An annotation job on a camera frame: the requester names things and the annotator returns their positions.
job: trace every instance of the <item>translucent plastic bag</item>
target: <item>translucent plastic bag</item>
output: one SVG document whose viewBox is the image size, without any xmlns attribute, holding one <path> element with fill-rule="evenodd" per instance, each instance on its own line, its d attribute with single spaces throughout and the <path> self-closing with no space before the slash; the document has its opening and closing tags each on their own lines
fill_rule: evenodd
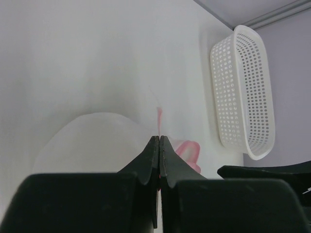
<svg viewBox="0 0 311 233">
<path fill-rule="evenodd" d="M 158 108 L 160 134 L 162 109 Z M 83 115 L 62 128 L 35 160 L 33 173 L 117 172 L 131 162 L 156 133 L 115 113 Z M 176 153 L 193 169 L 200 146 L 170 138 Z"/>
</svg>

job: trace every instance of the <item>pink cloth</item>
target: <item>pink cloth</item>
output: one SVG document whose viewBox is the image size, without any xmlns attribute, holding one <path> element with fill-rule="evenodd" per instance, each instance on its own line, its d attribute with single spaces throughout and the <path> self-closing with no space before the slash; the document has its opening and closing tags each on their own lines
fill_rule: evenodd
<svg viewBox="0 0 311 233">
<path fill-rule="evenodd" d="M 161 136 L 160 128 L 162 121 L 163 110 L 160 107 L 157 107 L 157 128 L 158 134 Z M 179 155 L 192 169 L 200 173 L 201 169 L 196 164 L 200 154 L 200 144 L 194 141 L 189 140 L 177 140 L 169 138 L 174 151 Z"/>
</svg>

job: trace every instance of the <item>perforated basket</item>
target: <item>perforated basket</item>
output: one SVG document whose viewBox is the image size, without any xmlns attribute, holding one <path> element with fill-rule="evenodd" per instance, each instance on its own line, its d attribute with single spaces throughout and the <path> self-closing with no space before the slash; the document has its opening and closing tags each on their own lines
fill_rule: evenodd
<svg viewBox="0 0 311 233">
<path fill-rule="evenodd" d="M 266 49 L 261 37 L 240 25 L 210 53 L 220 139 L 258 160 L 275 141 Z"/>
</svg>

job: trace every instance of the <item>black plastic part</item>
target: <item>black plastic part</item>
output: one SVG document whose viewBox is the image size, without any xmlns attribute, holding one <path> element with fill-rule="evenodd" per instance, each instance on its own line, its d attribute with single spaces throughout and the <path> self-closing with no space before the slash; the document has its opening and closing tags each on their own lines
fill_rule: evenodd
<svg viewBox="0 0 311 233">
<path fill-rule="evenodd" d="M 311 206 L 311 162 L 278 167 L 223 166 L 218 170 L 223 178 L 282 179 L 297 194 L 304 206 Z"/>
<path fill-rule="evenodd" d="M 282 180 L 207 180 L 160 140 L 164 233 L 309 233 L 291 187 Z"/>
<path fill-rule="evenodd" d="M 140 184 L 144 186 L 147 205 L 141 212 L 143 217 L 151 216 L 153 227 L 157 228 L 157 200 L 159 190 L 159 137 L 153 136 L 143 152 L 125 166 L 119 173 L 137 174 Z"/>
<path fill-rule="evenodd" d="M 179 197 L 174 187 L 182 180 L 206 180 L 206 178 L 175 153 L 166 136 L 161 136 L 159 153 L 163 232 L 179 232 Z"/>
<path fill-rule="evenodd" d="M 134 174 L 39 174 L 18 188 L 1 233 L 133 232 Z"/>
<path fill-rule="evenodd" d="M 207 180 L 174 152 L 167 137 L 156 136 L 118 173 L 28 177 L 0 233 L 153 232 L 160 187 L 164 233 L 309 233 L 311 210 L 301 207 L 291 188 L 304 190 L 307 173 L 290 169 L 252 170 L 266 174 L 262 180 Z M 291 187 L 269 179 L 271 174 L 285 177 Z"/>
<path fill-rule="evenodd" d="M 282 180 L 181 181 L 176 190 L 181 233 L 310 232 L 298 199 Z"/>
<path fill-rule="evenodd" d="M 157 226 L 159 138 L 119 173 L 37 174 L 18 188 L 1 233 L 147 233 Z"/>
</svg>

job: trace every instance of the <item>gray wall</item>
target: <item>gray wall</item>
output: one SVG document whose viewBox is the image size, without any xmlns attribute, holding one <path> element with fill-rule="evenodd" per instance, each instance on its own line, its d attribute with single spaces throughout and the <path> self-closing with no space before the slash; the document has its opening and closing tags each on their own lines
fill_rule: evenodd
<svg viewBox="0 0 311 233">
<path fill-rule="evenodd" d="M 296 0 L 194 0 L 206 6 L 230 26 L 245 22 L 283 7 Z"/>
<path fill-rule="evenodd" d="M 245 166 L 283 166 L 311 160 L 311 10 L 259 29 L 268 54 L 276 142 Z"/>
</svg>

